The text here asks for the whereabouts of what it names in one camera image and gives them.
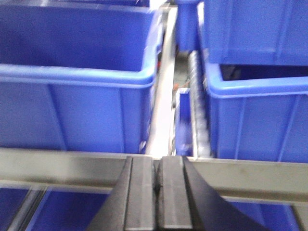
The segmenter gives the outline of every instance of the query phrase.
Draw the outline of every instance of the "blue storage crate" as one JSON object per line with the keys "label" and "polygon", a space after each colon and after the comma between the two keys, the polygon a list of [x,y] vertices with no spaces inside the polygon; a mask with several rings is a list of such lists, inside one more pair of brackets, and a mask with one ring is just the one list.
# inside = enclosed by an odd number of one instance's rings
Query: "blue storage crate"
{"label": "blue storage crate", "polygon": [[121,5],[121,6],[143,6],[157,9],[160,5],[167,0],[53,0],[53,1],[74,1],[85,3],[99,3],[108,5]]}
{"label": "blue storage crate", "polygon": [[0,188],[0,231],[7,231],[27,192],[26,189]]}
{"label": "blue storage crate", "polygon": [[176,0],[178,16],[176,22],[176,41],[180,51],[194,51],[198,44],[197,5],[202,0]]}
{"label": "blue storage crate", "polygon": [[308,0],[205,0],[209,61],[308,65]]}
{"label": "blue storage crate", "polygon": [[218,158],[308,163],[308,67],[206,61],[205,73]]}
{"label": "blue storage crate", "polygon": [[192,124],[189,89],[180,88],[177,92],[175,111],[175,148],[176,155],[192,156]]}
{"label": "blue storage crate", "polygon": [[0,146],[140,153],[160,13],[45,3],[0,3]]}
{"label": "blue storage crate", "polygon": [[289,205],[267,205],[232,202],[233,206],[272,231],[299,231]]}
{"label": "blue storage crate", "polygon": [[48,191],[26,231],[84,231],[108,195]]}

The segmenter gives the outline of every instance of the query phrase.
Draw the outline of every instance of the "small blue bin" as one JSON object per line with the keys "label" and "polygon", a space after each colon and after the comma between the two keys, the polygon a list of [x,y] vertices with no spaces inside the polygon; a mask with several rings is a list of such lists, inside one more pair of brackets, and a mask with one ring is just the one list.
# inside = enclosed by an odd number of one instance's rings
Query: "small blue bin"
{"label": "small blue bin", "polygon": [[48,191],[26,231],[84,231],[108,195]]}
{"label": "small blue bin", "polygon": [[178,16],[176,22],[176,41],[180,51],[199,49],[197,5],[202,0],[176,0]]}
{"label": "small blue bin", "polygon": [[289,205],[267,205],[232,202],[242,213],[272,231],[299,231],[297,220]]}
{"label": "small blue bin", "polygon": [[176,155],[192,156],[192,124],[189,89],[180,88],[177,92],[175,115]]}
{"label": "small blue bin", "polygon": [[7,231],[28,190],[0,188],[0,231]]}
{"label": "small blue bin", "polygon": [[308,0],[205,0],[209,61],[308,65]]}
{"label": "small blue bin", "polygon": [[143,7],[0,3],[0,146],[140,153],[160,17]]}

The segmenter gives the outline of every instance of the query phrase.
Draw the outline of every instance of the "metal rail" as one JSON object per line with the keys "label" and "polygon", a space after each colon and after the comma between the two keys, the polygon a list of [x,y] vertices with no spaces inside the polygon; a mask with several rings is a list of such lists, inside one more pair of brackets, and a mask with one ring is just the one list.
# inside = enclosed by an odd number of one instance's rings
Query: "metal rail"
{"label": "metal rail", "polygon": [[173,131],[172,89],[175,66],[175,22],[177,8],[170,8],[162,53],[161,69],[157,80],[157,89],[146,145],[146,154],[156,157],[167,156],[172,151],[170,131]]}
{"label": "metal rail", "polygon": [[[0,184],[106,193],[115,186],[127,156],[0,148]],[[307,164],[193,157],[190,161],[222,196],[308,205]]]}

